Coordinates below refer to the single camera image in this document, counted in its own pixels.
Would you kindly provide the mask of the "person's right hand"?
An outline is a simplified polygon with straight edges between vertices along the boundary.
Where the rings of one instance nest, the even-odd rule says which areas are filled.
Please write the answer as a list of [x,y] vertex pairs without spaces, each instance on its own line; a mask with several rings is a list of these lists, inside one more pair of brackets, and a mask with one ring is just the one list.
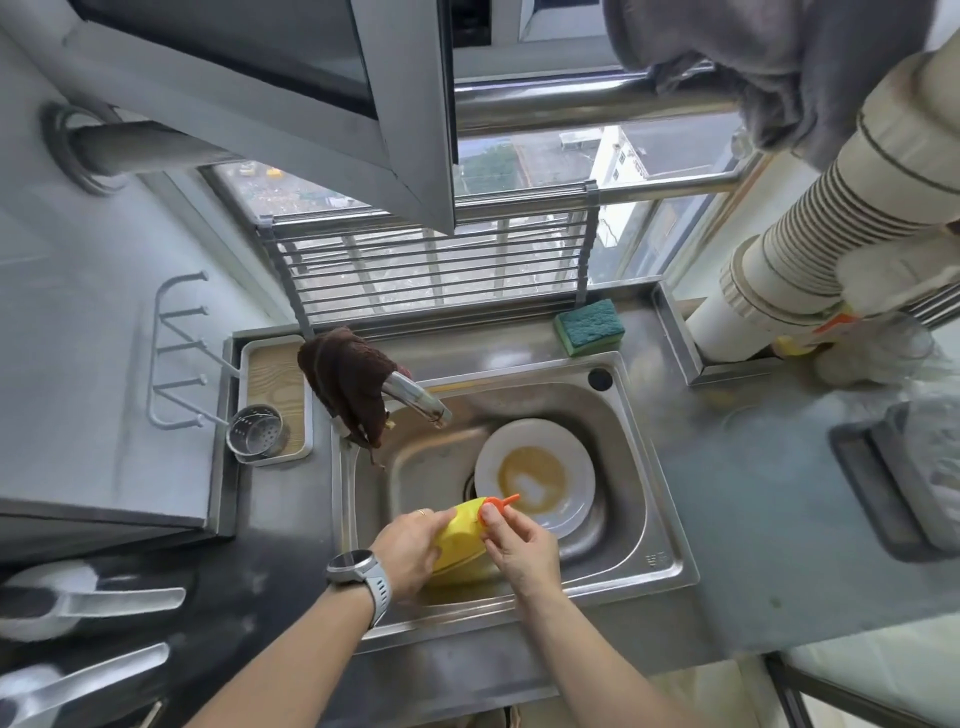
[[516,598],[525,605],[563,595],[558,540],[529,516],[507,506],[504,551],[487,551]]

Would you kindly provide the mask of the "person's left hand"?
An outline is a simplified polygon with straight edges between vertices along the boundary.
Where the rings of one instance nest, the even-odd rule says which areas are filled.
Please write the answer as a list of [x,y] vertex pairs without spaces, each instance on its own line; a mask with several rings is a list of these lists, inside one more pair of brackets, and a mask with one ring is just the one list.
[[406,561],[405,515],[387,524],[372,542],[370,550],[380,561],[392,588],[392,601],[409,601],[426,585],[426,578],[417,578]]

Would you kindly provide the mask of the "person's left forearm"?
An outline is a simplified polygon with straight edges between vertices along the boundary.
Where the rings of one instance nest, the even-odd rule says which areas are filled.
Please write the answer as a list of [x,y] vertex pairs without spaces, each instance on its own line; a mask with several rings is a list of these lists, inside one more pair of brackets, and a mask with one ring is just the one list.
[[316,728],[375,614],[368,587],[329,587],[184,728]]

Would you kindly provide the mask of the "person's right forearm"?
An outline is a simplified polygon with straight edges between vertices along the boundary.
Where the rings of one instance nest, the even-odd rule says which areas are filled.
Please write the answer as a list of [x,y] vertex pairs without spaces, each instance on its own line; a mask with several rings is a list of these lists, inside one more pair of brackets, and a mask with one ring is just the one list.
[[522,590],[517,601],[580,728],[704,728],[624,659],[559,587]]

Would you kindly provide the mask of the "white plate with brown residue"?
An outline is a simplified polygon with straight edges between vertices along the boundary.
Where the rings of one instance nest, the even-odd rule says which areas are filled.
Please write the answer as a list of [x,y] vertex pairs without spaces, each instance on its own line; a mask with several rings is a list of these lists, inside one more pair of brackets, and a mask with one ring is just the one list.
[[572,535],[594,504],[597,476],[586,446],[545,418],[522,418],[494,431],[473,471],[477,497],[503,498],[558,539]]

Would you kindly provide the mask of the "chrome faucet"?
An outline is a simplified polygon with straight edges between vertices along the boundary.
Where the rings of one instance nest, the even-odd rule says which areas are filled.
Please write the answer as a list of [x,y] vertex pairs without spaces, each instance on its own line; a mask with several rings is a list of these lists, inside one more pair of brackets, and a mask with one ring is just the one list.
[[444,429],[452,423],[453,415],[450,409],[437,396],[427,392],[400,370],[387,376],[381,392],[404,407],[414,410],[437,429]]

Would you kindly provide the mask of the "brown cloth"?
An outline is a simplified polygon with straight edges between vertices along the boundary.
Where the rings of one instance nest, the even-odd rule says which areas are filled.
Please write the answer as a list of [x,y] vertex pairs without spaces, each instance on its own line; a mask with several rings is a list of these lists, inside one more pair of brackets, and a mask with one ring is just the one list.
[[350,440],[377,449],[389,419],[383,384],[394,372],[407,378],[411,372],[345,326],[303,343],[296,362],[331,418],[341,419]]

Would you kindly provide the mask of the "perforated steel cup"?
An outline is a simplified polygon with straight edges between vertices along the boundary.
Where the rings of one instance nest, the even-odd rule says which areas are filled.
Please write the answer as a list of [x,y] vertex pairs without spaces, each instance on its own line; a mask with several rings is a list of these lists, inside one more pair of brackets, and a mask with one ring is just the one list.
[[270,404],[252,404],[239,410],[229,421],[226,447],[245,463],[282,454],[290,437],[281,412]]

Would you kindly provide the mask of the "wooden tray with white rim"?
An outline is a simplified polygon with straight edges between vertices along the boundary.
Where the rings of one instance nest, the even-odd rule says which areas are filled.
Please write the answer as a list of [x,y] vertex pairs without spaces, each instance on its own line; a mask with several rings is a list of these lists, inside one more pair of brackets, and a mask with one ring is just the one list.
[[299,334],[258,339],[240,350],[237,409],[270,406],[280,415],[288,432],[287,442],[277,455],[254,460],[236,459],[251,467],[279,465],[304,459],[313,451],[314,394],[297,363],[305,339]]

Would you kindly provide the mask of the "green and yellow sponge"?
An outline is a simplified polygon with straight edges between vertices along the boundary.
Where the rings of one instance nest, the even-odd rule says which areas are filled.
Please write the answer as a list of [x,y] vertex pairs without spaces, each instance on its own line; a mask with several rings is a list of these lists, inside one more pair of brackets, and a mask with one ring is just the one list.
[[553,325],[560,345],[570,358],[617,345],[626,333],[615,304],[608,298],[559,313]]

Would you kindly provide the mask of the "grey roll-up drying rack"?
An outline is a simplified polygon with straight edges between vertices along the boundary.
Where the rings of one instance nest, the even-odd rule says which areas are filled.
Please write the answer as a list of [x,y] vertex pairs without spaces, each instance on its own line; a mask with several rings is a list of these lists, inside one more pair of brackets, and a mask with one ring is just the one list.
[[457,201],[440,232],[385,211],[262,217],[265,250],[305,337],[338,324],[546,295],[588,297],[596,181]]

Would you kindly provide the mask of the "white ladle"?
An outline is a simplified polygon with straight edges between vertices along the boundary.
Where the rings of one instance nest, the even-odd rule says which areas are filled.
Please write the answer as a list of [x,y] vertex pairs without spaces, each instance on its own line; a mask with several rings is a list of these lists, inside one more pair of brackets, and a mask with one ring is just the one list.
[[69,674],[42,663],[0,675],[0,728],[53,728],[66,705],[148,674],[170,654],[158,642]]
[[166,614],[181,608],[183,585],[106,588],[88,562],[64,561],[21,570],[0,583],[0,638],[17,643],[66,637],[82,623]]

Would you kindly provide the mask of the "black tray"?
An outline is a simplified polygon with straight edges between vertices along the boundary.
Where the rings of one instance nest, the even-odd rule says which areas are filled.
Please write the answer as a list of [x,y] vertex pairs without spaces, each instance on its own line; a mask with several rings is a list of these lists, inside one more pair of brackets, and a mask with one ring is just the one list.
[[960,559],[960,546],[942,548],[926,535],[868,431],[866,422],[841,423],[827,441],[882,549],[902,563]]

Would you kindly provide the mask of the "clear plastic bag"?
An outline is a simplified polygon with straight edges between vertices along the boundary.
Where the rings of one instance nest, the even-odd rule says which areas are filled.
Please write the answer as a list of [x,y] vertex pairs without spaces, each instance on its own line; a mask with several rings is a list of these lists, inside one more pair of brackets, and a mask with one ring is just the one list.
[[960,363],[905,313],[861,321],[817,354],[825,386],[875,397],[868,434],[928,539],[960,547]]

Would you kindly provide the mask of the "steel railing bar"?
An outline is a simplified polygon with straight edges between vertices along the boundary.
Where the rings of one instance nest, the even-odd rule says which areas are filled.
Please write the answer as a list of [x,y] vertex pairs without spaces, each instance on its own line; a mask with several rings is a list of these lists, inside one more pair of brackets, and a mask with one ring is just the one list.
[[460,139],[601,127],[737,109],[712,67],[696,68],[660,93],[647,72],[594,72],[460,83],[454,90]]

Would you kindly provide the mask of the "white drain pipe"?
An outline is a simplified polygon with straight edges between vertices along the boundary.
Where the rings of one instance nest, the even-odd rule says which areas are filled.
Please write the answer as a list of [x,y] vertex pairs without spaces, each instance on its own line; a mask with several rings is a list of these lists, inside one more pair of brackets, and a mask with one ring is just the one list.
[[706,362],[745,361],[819,328],[841,301],[844,256],[960,219],[960,27],[897,64],[855,123],[826,171],[731,253],[686,320]]

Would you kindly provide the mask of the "grey hanging cloth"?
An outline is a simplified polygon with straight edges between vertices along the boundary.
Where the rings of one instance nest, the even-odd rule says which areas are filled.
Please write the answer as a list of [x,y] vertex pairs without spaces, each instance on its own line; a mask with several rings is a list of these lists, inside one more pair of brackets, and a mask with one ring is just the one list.
[[620,65],[657,94],[713,64],[752,145],[819,172],[856,130],[867,96],[926,48],[938,0],[601,0]]

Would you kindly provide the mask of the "white wall hook rack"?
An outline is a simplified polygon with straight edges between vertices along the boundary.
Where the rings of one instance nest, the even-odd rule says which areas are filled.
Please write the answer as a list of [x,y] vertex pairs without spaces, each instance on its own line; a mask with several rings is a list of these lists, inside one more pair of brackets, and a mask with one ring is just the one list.
[[182,273],[164,280],[154,293],[145,412],[158,431],[225,428],[228,420],[216,403],[199,400],[210,384],[213,368],[235,381],[241,370],[217,353],[190,325],[210,309],[200,303],[177,304],[175,291],[210,280],[206,271]]

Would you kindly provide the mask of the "aluminium window frame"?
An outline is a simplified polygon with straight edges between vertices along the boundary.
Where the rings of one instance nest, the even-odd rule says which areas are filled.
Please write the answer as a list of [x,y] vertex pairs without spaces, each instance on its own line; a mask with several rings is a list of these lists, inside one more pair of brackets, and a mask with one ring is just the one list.
[[449,0],[0,0],[0,29],[95,102],[455,227]]

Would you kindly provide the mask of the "grey wall pipe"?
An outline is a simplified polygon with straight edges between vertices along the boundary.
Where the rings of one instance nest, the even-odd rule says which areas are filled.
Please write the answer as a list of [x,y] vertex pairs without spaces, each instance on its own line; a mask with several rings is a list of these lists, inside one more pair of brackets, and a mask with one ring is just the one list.
[[43,104],[38,123],[58,169],[95,197],[113,196],[131,176],[244,161],[241,154],[173,127],[151,120],[108,123],[70,103]]

